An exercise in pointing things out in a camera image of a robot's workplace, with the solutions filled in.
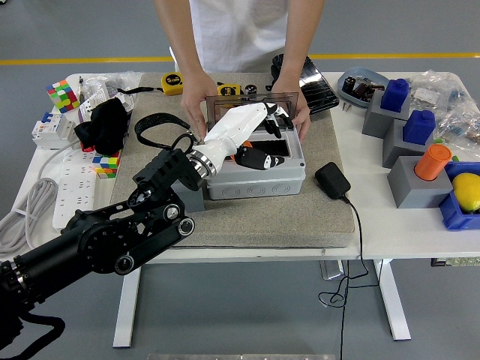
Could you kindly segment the person's right hand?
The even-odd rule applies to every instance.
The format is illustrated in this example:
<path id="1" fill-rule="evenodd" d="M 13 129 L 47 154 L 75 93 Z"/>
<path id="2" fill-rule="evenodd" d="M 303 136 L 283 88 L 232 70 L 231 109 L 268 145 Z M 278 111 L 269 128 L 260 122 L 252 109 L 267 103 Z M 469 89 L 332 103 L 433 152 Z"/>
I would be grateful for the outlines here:
<path id="1" fill-rule="evenodd" d="M 202 69 L 189 70 L 183 74 L 184 90 L 181 97 L 181 107 L 187 117 L 188 123 L 201 140 L 204 140 L 207 124 L 201 103 L 207 97 L 218 94 L 217 86 L 212 78 Z"/>

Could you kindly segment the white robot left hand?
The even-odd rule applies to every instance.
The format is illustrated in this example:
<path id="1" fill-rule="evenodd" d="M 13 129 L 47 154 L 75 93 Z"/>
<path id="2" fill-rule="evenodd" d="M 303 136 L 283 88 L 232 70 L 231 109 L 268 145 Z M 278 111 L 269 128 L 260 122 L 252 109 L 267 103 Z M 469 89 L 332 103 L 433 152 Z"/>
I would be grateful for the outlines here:
<path id="1" fill-rule="evenodd" d="M 229 109 L 207 133 L 203 144 L 193 147 L 191 156 L 205 166 L 210 176 L 220 172 L 227 157 L 233 157 L 240 166 L 255 170 L 277 167 L 284 162 L 283 157 L 248 147 L 245 142 L 259 125 L 264 125 L 269 134 L 280 138 L 278 116 L 289 118 L 287 112 L 275 103 L 252 103 Z"/>

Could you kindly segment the person's left hand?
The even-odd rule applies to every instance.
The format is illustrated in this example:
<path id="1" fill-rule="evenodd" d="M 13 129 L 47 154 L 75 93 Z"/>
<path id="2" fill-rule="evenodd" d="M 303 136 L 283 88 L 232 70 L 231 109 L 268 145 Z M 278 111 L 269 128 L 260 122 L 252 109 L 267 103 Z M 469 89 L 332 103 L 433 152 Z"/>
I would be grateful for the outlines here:
<path id="1" fill-rule="evenodd" d="M 292 123 L 295 125 L 298 138 L 302 143 L 311 126 L 310 108 L 299 85 L 299 73 L 283 68 L 272 87 L 273 93 L 296 93 L 298 95 L 295 116 Z"/>

